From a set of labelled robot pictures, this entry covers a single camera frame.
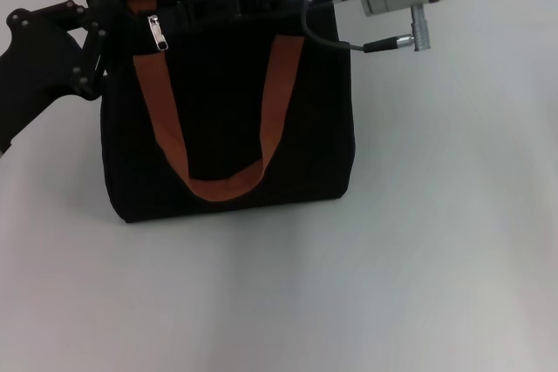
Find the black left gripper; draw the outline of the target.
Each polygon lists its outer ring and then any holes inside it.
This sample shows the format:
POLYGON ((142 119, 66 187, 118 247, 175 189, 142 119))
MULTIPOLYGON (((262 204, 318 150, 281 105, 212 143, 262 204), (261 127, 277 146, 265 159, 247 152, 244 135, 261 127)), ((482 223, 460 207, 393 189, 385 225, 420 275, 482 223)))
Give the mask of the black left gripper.
POLYGON ((1 56, 1 152, 57 99, 101 96, 105 41, 122 10, 125 0, 66 0, 39 10, 15 9, 6 17, 11 41, 1 56), (54 26, 28 25, 37 20, 54 26), (77 28, 87 32, 82 47, 66 32, 77 28))

